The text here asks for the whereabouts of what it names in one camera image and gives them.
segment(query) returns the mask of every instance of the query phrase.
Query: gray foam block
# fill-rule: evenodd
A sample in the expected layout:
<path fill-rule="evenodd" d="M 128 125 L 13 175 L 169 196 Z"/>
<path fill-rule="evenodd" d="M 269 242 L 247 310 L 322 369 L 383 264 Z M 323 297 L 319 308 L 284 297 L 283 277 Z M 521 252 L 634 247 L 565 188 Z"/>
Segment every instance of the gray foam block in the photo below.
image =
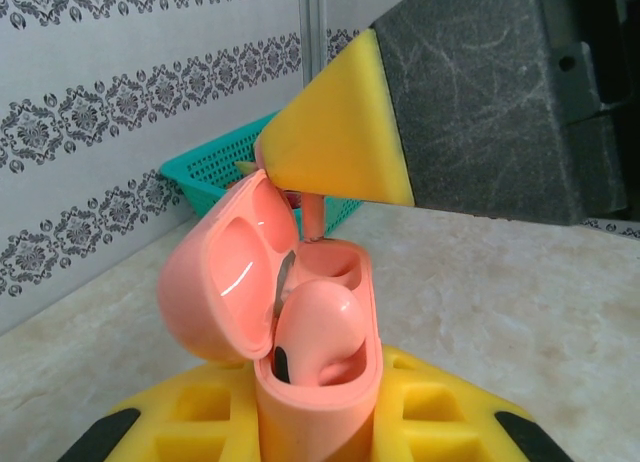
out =
<path fill-rule="evenodd" d="M 404 0 L 372 26 L 418 206 L 561 225 L 625 206 L 588 47 L 552 47 L 541 0 Z"/>

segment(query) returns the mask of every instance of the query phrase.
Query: earbud case lid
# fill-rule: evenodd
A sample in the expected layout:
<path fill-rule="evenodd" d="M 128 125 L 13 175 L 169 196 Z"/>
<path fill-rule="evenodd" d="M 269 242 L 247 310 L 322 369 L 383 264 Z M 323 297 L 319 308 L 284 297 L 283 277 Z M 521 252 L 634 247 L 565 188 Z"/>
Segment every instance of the earbud case lid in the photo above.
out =
<path fill-rule="evenodd" d="M 157 298 L 169 331 L 206 360 L 265 357 L 278 274 L 297 245 L 296 219 L 282 192 L 264 170 L 244 178 L 161 270 Z"/>

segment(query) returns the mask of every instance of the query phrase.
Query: marble countertop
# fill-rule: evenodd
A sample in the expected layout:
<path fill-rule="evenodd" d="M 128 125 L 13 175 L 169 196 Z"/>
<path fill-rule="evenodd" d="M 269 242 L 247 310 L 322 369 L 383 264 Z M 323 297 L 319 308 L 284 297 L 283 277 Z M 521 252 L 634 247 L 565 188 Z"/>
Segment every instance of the marble countertop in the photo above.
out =
<path fill-rule="evenodd" d="M 194 222 L 0 337 L 3 462 L 55 461 L 111 406 L 201 363 L 154 289 Z M 523 406 L 576 462 L 640 453 L 640 243 L 365 204 L 333 234 L 369 250 L 386 344 Z"/>

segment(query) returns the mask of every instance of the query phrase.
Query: yellow sponge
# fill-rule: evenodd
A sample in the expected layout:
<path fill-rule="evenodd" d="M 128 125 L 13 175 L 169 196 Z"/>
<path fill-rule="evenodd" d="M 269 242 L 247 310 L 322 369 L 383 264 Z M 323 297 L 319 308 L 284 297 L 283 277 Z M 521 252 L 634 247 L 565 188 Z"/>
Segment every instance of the yellow sponge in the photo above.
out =
<path fill-rule="evenodd" d="M 375 32 L 354 39 L 260 135 L 271 180 L 312 194 L 414 206 Z"/>

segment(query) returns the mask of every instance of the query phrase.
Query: countertop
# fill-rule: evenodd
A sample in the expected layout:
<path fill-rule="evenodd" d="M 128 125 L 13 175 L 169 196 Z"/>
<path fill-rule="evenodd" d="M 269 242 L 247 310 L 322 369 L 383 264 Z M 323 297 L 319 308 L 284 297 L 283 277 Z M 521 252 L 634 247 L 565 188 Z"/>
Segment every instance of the countertop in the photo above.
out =
<path fill-rule="evenodd" d="M 0 337 L 0 458 L 55 461 L 111 406 L 201 363 L 169 335 L 175 229 Z M 374 264 L 384 343 L 507 398 L 575 462 L 640 453 L 640 243 L 365 204 L 333 234 Z"/>

